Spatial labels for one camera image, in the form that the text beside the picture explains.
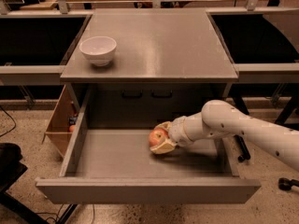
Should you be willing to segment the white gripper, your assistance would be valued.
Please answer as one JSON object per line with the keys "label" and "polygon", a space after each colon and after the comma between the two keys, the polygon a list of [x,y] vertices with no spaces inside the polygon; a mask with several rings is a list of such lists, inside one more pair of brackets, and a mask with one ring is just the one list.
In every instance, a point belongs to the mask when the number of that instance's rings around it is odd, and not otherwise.
{"label": "white gripper", "polygon": [[159,140],[155,145],[149,149],[152,153],[160,155],[172,152],[176,146],[186,147],[186,135],[184,132],[184,117],[174,119],[171,121],[165,121],[156,126],[156,129],[163,129],[168,132],[169,138],[163,138]]}

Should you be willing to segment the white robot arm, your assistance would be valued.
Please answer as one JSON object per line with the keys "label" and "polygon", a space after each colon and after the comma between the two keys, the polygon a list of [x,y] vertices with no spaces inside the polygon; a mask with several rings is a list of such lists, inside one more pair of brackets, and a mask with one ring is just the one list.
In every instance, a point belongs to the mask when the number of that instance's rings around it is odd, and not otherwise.
{"label": "white robot arm", "polygon": [[149,134],[149,149],[165,154],[202,139],[239,135],[268,154],[299,170],[299,132],[245,115],[223,100],[205,103],[199,113],[157,125]]}

